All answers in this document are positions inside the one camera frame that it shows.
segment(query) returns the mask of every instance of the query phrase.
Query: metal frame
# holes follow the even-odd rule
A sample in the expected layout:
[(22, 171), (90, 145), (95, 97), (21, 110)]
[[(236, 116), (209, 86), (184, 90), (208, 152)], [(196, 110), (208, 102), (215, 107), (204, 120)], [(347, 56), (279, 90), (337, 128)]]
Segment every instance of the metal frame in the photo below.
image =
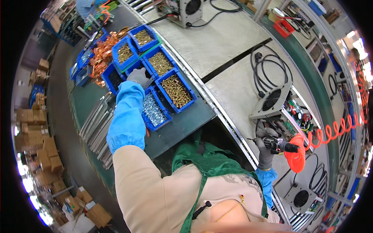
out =
[[(356, 80), (356, 76), (355, 76), (355, 73), (353, 71), (353, 68), (349, 63), (346, 62), (347, 61), (347, 55), (346, 55), (346, 53), (343, 52), (344, 48), (342, 46), (341, 40), (336, 41), (336, 39), (335, 39), (335, 37), (332, 33), (333, 29), (330, 27), (328, 22), (323, 17), (318, 17), (316, 15), (316, 13), (314, 11), (312, 11), (311, 8), (304, 1), (301, 1), (301, 0), (292, 0), (292, 1), (308, 17), (310, 17), (310, 19), (315, 23), (317, 29), (325, 37), (325, 39), (328, 41), (329, 45), (331, 46), (332, 50), (335, 52), (335, 55), (337, 56), (337, 59), (340, 63), (342, 71), (346, 76), (347, 85), (348, 85), (348, 87), (351, 91), (350, 95), (351, 95), (351, 100), (352, 100), (352, 105), (353, 105), (354, 111), (359, 114), (360, 111), (362, 110), (362, 104), (361, 104), (362, 101), (361, 101), (361, 97), (360, 97), (360, 92), (359, 92), (359, 88), (358, 88), (358, 85), (357, 85), (357, 80)], [(362, 143), (361, 138), (360, 138), (361, 132), (362, 132), (361, 127), (356, 127), (355, 135), (357, 137), (355, 138), (355, 155), (360, 155), (360, 152), (361, 152), (361, 143)], [(350, 193), (352, 185), (354, 183), (354, 179), (356, 177), (356, 170), (357, 170), (357, 166), (358, 166), (358, 164), (357, 164), (358, 159), (359, 159), (359, 156), (354, 157), (354, 163), (353, 163), (352, 171), (351, 171), (352, 175), (349, 178), (347, 190), (346, 190), (346, 193), (345, 193), (344, 197), (346, 195), (348, 195), (348, 193)], [(334, 224), (335, 220), (340, 215), (340, 213), (343, 209), (342, 206), (344, 205), (344, 203), (345, 202), (342, 201), (342, 204), (341, 204), (339, 210), (337, 211), (337, 214), (334, 215), (334, 218), (333, 218), (331, 224)]]
[[(133, 9), (124, 0), (119, 0), (119, 1), (122, 4), (124, 4), (135, 16), (137, 16), (141, 22), (143, 23), (148, 22), (141, 14), (139, 14), (135, 9)], [(180, 69), (183, 70), (187, 78), (192, 82), (192, 84), (196, 87), (196, 89), (199, 91), (201, 96), (205, 99), (206, 103), (211, 107), (211, 109), (215, 112), (215, 114), (224, 124), (224, 126), (226, 127), (230, 135), (233, 137), (233, 139), (236, 141), (236, 143), (238, 144), (238, 146), (240, 147), (240, 149), (246, 156), (247, 160), (249, 161), (253, 169), (256, 169), (258, 167), (258, 159), (254, 155), (253, 151), (251, 150), (248, 143), (246, 142), (244, 137), (241, 135), (237, 127), (234, 125), (233, 121), (229, 118), (228, 114), (221, 107), (219, 102), (212, 95), (212, 93), (206, 87), (206, 85), (202, 82), (201, 78), (192, 69), (192, 67), (190, 67), (190, 65), (182, 58), (182, 56), (176, 51), (176, 49), (173, 48), (172, 45), (154, 27), (152, 27), (152, 29), (162, 39), (164, 43), (162, 44), (162, 46), (163, 47), (166, 46), (167, 47), (166, 50), (172, 52), (170, 56), (175, 60), (177, 65), (180, 67)], [(278, 211), (278, 215), (281, 216), (281, 218), (285, 221), (286, 224), (290, 225), (289, 217), (287, 216), (286, 211), (281, 203), (281, 200), (274, 189), (272, 189), (271, 196), (272, 196), (273, 203)]]

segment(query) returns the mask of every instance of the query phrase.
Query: hand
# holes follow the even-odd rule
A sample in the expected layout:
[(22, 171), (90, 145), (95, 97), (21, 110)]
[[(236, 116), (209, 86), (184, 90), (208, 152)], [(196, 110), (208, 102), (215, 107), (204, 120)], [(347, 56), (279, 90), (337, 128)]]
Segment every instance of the hand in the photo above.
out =
[(267, 149), (264, 145), (262, 138), (266, 136), (275, 136), (278, 137), (278, 133), (274, 129), (265, 128), (265, 131), (258, 130), (256, 132), (257, 138), (255, 139), (255, 144), (259, 148), (259, 169), (260, 170), (269, 170), (272, 167), (273, 154), (271, 150)]
[(133, 81), (140, 84), (142, 88), (146, 88), (145, 84), (149, 81), (149, 79), (145, 76), (145, 71), (145, 67), (141, 68), (140, 70), (134, 69), (127, 77), (127, 81)]

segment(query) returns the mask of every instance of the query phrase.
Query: black cord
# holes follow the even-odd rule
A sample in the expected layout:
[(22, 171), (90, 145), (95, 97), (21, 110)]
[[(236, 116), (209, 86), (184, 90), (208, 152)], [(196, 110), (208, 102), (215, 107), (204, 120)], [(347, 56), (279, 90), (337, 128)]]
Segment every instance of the black cord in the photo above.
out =
[(156, 23), (156, 22), (159, 22), (159, 21), (161, 21), (161, 20), (164, 20), (165, 18), (167, 18), (167, 17), (170, 16), (170, 15), (173, 15), (173, 14), (167, 14), (167, 15), (164, 15), (164, 16), (158, 18), (158, 19), (155, 19), (155, 20), (153, 20), (153, 21), (150, 21), (150, 22), (146, 23), (146, 25), (150, 25), (150, 24), (152, 24), (152, 23)]
[[(321, 164), (319, 165), (319, 157), (318, 157), (317, 154), (315, 154), (315, 153), (310, 154), (309, 156), (307, 156), (306, 160), (307, 160), (310, 156), (312, 156), (312, 155), (315, 155), (317, 160), (316, 160), (316, 168), (315, 168), (315, 171), (314, 171), (313, 174), (312, 174), (311, 181), (310, 181), (310, 183), (309, 183), (309, 185), (308, 185), (308, 188), (311, 189), (311, 190), (313, 191), (315, 188), (317, 188), (317, 187), (319, 186), (320, 182), (323, 180), (324, 176), (326, 175), (326, 171), (325, 171), (325, 164), (324, 164), (324, 163), (321, 163)], [(315, 178), (316, 174), (317, 174), (320, 170), (323, 171), (323, 172), (322, 172), (322, 175), (321, 175), (319, 181), (316, 183), (316, 185), (312, 187), (313, 179)], [(294, 176), (294, 178), (293, 178), (293, 185), (295, 184), (295, 178), (296, 178), (297, 174), (298, 174), (298, 173), (296, 173), (295, 176)]]
[(223, 9), (223, 8), (219, 8), (217, 6), (214, 6), (214, 4), (212, 4), (212, 0), (210, 0), (210, 4), (213, 8), (215, 8), (216, 10), (219, 10), (220, 12), (218, 12), (216, 15), (214, 15), (214, 17), (212, 17), (207, 23), (205, 24), (202, 24), (202, 25), (192, 25), (191, 23), (187, 22), (186, 23), (186, 26), (189, 27), (189, 28), (200, 28), (200, 27), (203, 27), (203, 26), (206, 26), (207, 24), (209, 24), (218, 14), (220, 13), (223, 13), (223, 12), (226, 12), (226, 13), (235, 13), (235, 12), (239, 12), (239, 11), (242, 11), (243, 10), (243, 7), (241, 4), (239, 4), (236, 0), (229, 0), (231, 1), (233, 4), (235, 4), (238, 8), (236, 9), (233, 9), (233, 10), (227, 10), (227, 9)]
[[(337, 75), (337, 72), (334, 72), (334, 76), (329, 74), (329, 87), (330, 87), (330, 90), (332, 91), (332, 96), (330, 97), (330, 100), (333, 100), (334, 99), (334, 96), (337, 94), (337, 91), (338, 91), (338, 85), (337, 85), (337, 80), (336, 80), (336, 75)], [(333, 88), (332, 88), (332, 83), (330, 82), (330, 78), (332, 78), (332, 81), (334, 83), (334, 89), (335, 91), (333, 91)]]
[[(261, 47), (261, 46), (264, 46), (264, 47), (266, 47), (267, 49), (269, 49), (269, 50), (271, 50), (271, 52), (272, 53), (274, 53), (274, 55), (273, 54), (269, 54), (269, 55), (266, 55), (266, 56), (264, 56), (264, 58), (261, 60), (261, 61), (259, 61), (260, 59), (261, 59), (261, 57), (262, 57), (262, 54), (261, 53), (256, 53), (255, 54), (255, 66), (254, 66), (254, 64), (253, 64), (253, 54), (254, 54), (254, 51), (255, 50), (257, 50), (259, 47)], [(273, 60), (269, 60), (269, 59), (266, 59), (267, 57), (275, 57), (275, 58), (277, 58), (279, 61), (280, 61), (280, 63), (281, 64), (279, 64), (278, 62), (276, 62), (276, 61), (273, 61)], [(287, 71), (286, 71), (286, 68), (287, 68), (287, 70), (289, 70), (289, 72), (290, 72), (290, 77), (291, 77), (291, 81), (293, 82), (293, 74), (291, 73), (291, 70), (290, 70), (290, 68), (289, 68), (289, 66), (288, 66), (288, 64), (272, 49), (272, 48), (270, 48), (270, 47), (268, 47), (267, 45), (265, 45), (265, 44), (258, 44), (258, 45), (256, 45), (254, 48), (253, 48), (253, 51), (252, 51), (252, 53), (250, 54), (250, 63), (251, 63), (251, 67), (253, 68), (253, 70), (254, 70), (254, 84), (255, 84), (255, 88), (256, 88), (256, 90), (258, 91), (258, 95), (261, 97), (261, 98), (263, 98), (264, 97), (264, 93), (263, 93), (263, 91), (264, 92), (267, 92), (267, 89), (266, 88), (264, 88), (264, 86), (266, 86), (268, 89), (273, 89), (274, 87), (277, 87), (277, 85), (275, 85), (274, 83), (272, 83), (270, 80), (269, 80), (269, 78), (267, 77), (267, 74), (265, 73), (265, 71), (264, 71), (264, 67), (263, 67), (263, 63), (264, 62), (271, 62), (271, 63), (274, 63), (274, 64), (276, 64), (276, 65), (278, 65), (282, 70), (283, 70), (283, 72), (284, 72), (284, 74), (285, 74), (285, 83), (287, 83), (288, 81), (289, 81), (289, 76), (288, 76), (288, 73), (287, 73)], [(270, 85), (268, 85), (266, 82), (264, 82), (263, 81), (263, 79), (261, 79), (260, 78), (260, 76), (258, 75), (258, 66), (259, 66), (259, 64), (261, 64), (261, 69), (262, 69), (262, 72), (263, 72), (263, 75), (264, 75), (264, 77), (266, 78), (266, 80), (267, 80), (267, 82), (269, 82), (270, 83), (270, 85), (272, 85), (272, 86), (270, 86)]]

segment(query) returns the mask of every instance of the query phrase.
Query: green workbench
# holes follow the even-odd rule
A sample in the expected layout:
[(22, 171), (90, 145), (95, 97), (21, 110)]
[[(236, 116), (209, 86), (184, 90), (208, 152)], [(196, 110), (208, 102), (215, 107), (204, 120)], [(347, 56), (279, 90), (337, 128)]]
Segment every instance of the green workbench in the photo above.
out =
[[(108, 24), (108, 26), (105, 27), (106, 30), (109, 32), (119, 31), (122, 27), (134, 26), (138, 23), (137, 18), (132, 15), (132, 13), (126, 11), (127, 9), (124, 7), (117, 7), (114, 9), (112, 11), (112, 13), (115, 14), (114, 22)], [(82, 42), (75, 46), (76, 49), (74, 50), (74, 53), (76, 54), (72, 56), (73, 59), (76, 59), (83, 47), (84, 43)], [(194, 91), (197, 100), (185, 111), (176, 114), (165, 98), (163, 98), (162, 94), (158, 93), (161, 102), (169, 110), (172, 120), (158, 131), (151, 132), (150, 137), (145, 137), (144, 151), (152, 160), (166, 152), (216, 116), (214, 111), (202, 99), (185, 74), (181, 72), (181, 75)], [(81, 130), (95, 103), (106, 93), (108, 93), (106, 87), (99, 87), (92, 82), (87, 83), (83, 87), (76, 86), (70, 91), (69, 98), (71, 110), (73, 112), (73, 118), (78, 132)], [(111, 167), (109, 170), (105, 170), (102, 167), (102, 162), (97, 160), (97, 155), (91, 152), (85, 143), (82, 142), (82, 145), (92, 168), (102, 179), (111, 194), (116, 197), (114, 168)]]

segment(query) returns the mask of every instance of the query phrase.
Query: blue plastic bin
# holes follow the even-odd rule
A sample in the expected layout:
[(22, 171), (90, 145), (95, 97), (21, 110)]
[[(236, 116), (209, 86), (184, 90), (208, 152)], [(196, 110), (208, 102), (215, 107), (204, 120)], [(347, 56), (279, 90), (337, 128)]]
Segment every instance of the blue plastic bin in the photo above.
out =
[[(171, 100), (171, 98), (168, 96), (168, 94), (166, 93), (165, 89), (163, 89), (163, 87), (161, 86), (162, 84), (162, 81), (165, 80), (165, 79), (168, 79), (169, 77), (171, 77), (172, 75), (177, 75), (179, 80), (181, 81), (181, 83), (184, 85), (184, 87), (186, 87), (186, 90), (188, 91), (188, 93), (190, 94), (190, 97), (192, 98), (191, 101), (189, 101), (186, 105), (184, 105), (183, 107), (181, 107), (180, 109), (177, 108), (174, 104), (173, 104), (173, 101)], [(192, 91), (192, 89), (190, 88), (190, 86), (186, 83), (186, 81), (184, 80), (184, 78), (180, 75), (180, 73), (176, 70), (171, 70), (171, 72), (168, 72), (166, 75), (164, 75), (163, 77), (159, 78), (156, 80), (156, 85), (158, 86), (159, 90), (162, 92), (162, 94), (165, 96), (166, 100), (168, 101), (168, 103), (170, 103), (171, 107), (175, 110), (176, 113), (181, 113), (182, 111), (184, 111), (185, 109), (187, 109), (190, 105), (192, 105), (194, 103), (194, 101), (197, 100), (197, 97), (196, 95), (194, 94), (194, 91)]]
[(159, 107), (162, 109), (163, 113), (165, 114), (165, 116), (168, 118), (168, 120), (164, 121), (163, 123), (157, 125), (156, 127), (151, 123), (150, 119), (145, 115), (145, 112), (142, 112), (141, 116), (142, 116), (142, 119), (144, 120), (144, 123), (146, 125), (146, 128), (148, 128), (150, 131), (154, 132), (156, 130), (159, 130), (160, 128), (162, 128), (165, 124), (169, 123), (171, 120), (172, 120), (172, 117), (170, 116), (168, 110), (163, 106), (163, 104), (161, 103), (161, 101), (159, 100), (158, 96), (157, 96), (157, 92), (154, 90), (154, 87), (153, 86), (150, 86), (148, 87), (146, 90), (145, 90), (145, 95), (149, 94), (149, 93), (152, 93), (155, 100), (157, 101)]
[(140, 66), (143, 66), (146, 68), (147, 72), (149, 73), (150, 76), (147, 76), (147, 78), (153, 78), (153, 80), (155, 80), (155, 77), (154, 77), (154, 74), (153, 72), (150, 70), (150, 68), (148, 67), (148, 65), (146, 64), (146, 62), (140, 58), (140, 60), (138, 60), (137, 62), (135, 62), (133, 65), (131, 65), (128, 69), (126, 69), (124, 72), (125, 74), (127, 75), (127, 77), (129, 76), (129, 74), (134, 70), (134, 69), (138, 69)]
[[(153, 39), (152, 41), (144, 44), (144, 45), (139, 45), (135, 35), (142, 31), (142, 30), (146, 30), (146, 32), (149, 34), (149, 36)], [(135, 42), (135, 46), (137, 47), (138, 51), (140, 52), (145, 52), (147, 51), (148, 49), (150, 49), (151, 47), (155, 46), (158, 44), (158, 37), (157, 35), (155, 34), (155, 32), (149, 28), (148, 25), (144, 24), (144, 25), (141, 25), (141, 26), (138, 26), (137, 28), (134, 28), (132, 29), (131, 31), (128, 32), (128, 35), (134, 40)]]
[[(88, 76), (83, 78), (83, 76), (87, 72), (88, 72)], [(76, 76), (76, 80), (75, 80), (76, 85), (77, 86), (84, 86), (84, 84), (86, 84), (91, 79), (91, 76), (90, 76), (91, 73), (92, 73), (92, 70), (89, 66), (87, 66), (84, 69), (82, 69), (81, 71), (79, 71), (79, 73)]]
[(70, 80), (76, 81), (76, 76), (80, 72), (80, 69), (78, 69), (78, 64), (77, 63), (75, 63), (74, 65), (76, 65), (75, 73), (72, 73), (72, 70), (74, 69), (74, 66), (72, 66), (70, 68)]
[(84, 63), (83, 63), (81, 57), (86, 52), (86, 50), (85, 51), (82, 50), (80, 52), (80, 54), (78, 55), (78, 59), (76, 60), (76, 62), (78, 63), (78, 69), (84, 68), (86, 65), (88, 65), (88, 63), (90, 62), (90, 59), (94, 56), (93, 51), (90, 48), (89, 48), (89, 50), (91, 51), (91, 54), (90, 54), (90, 56), (87, 58), (87, 60)]
[(121, 72), (119, 72), (116, 67), (115, 67), (115, 64), (113, 62), (111, 62), (107, 68), (105, 69), (105, 71), (101, 74), (101, 77), (102, 77), (102, 80), (105, 81), (105, 84), (107, 86), (107, 88), (109, 89), (109, 91), (111, 91), (114, 95), (117, 95), (119, 90), (116, 91), (114, 89), (114, 86), (112, 85), (112, 83), (110, 82), (109, 80), (109, 75), (113, 72), (113, 71), (116, 71), (119, 76), (121, 77), (121, 79), (123, 79), (123, 82), (126, 80), (126, 76), (124, 74), (122, 74)]
[(318, 4), (315, 3), (313, 0), (310, 1), (308, 6), (317, 14), (317, 16), (322, 16), (323, 14), (326, 13), (326, 11), (323, 12), (323, 10), (320, 8), (320, 7), (322, 7), (322, 8), (324, 8), (324, 7), (321, 4), (318, 6)]
[(164, 77), (166, 75), (168, 75), (172, 70), (175, 70), (175, 71), (179, 71), (179, 67), (176, 65), (176, 62), (170, 57), (170, 55), (167, 53), (167, 51), (162, 47), (162, 45), (159, 45), (157, 47), (155, 47), (154, 49), (152, 49), (149, 53), (145, 54), (142, 58), (144, 59), (145, 63), (148, 65), (148, 67), (150, 68), (150, 70), (153, 72), (154, 76), (155, 76), (155, 80), (161, 78), (158, 73), (156, 72), (156, 70), (153, 68), (153, 66), (150, 64), (150, 62), (148, 61), (149, 58), (151, 58), (152, 56), (154, 56), (157, 52), (163, 52), (163, 54), (166, 56), (166, 58), (168, 59), (168, 61), (173, 65), (173, 68), (171, 70), (169, 70), (169, 72), (165, 73), (163, 76), (161, 77)]
[[(125, 60), (122, 64), (118, 60), (118, 50), (125, 44), (128, 44), (129, 49), (132, 51), (133, 55)], [(120, 70), (124, 70), (127, 66), (131, 65), (132, 62), (138, 60), (139, 56), (137, 55), (136, 49), (133, 47), (131, 40), (128, 36), (125, 36), (121, 39), (116, 45), (112, 48), (113, 60)]]
[(32, 108), (32, 104), (35, 102), (36, 100), (36, 94), (37, 93), (42, 93), (44, 94), (44, 87), (43, 86), (40, 86), (38, 84), (34, 84), (32, 86), (32, 90), (31, 90), (31, 97), (30, 97), (30, 103), (29, 103), (29, 106), (30, 108)]
[(93, 41), (94, 45), (97, 45), (97, 42), (99, 41), (104, 42), (106, 40), (106, 37), (110, 36), (110, 34), (104, 28), (102, 28), (101, 30), (104, 32), (104, 34), (102, 34), (102, 36), (100, 36), (97, 40)]

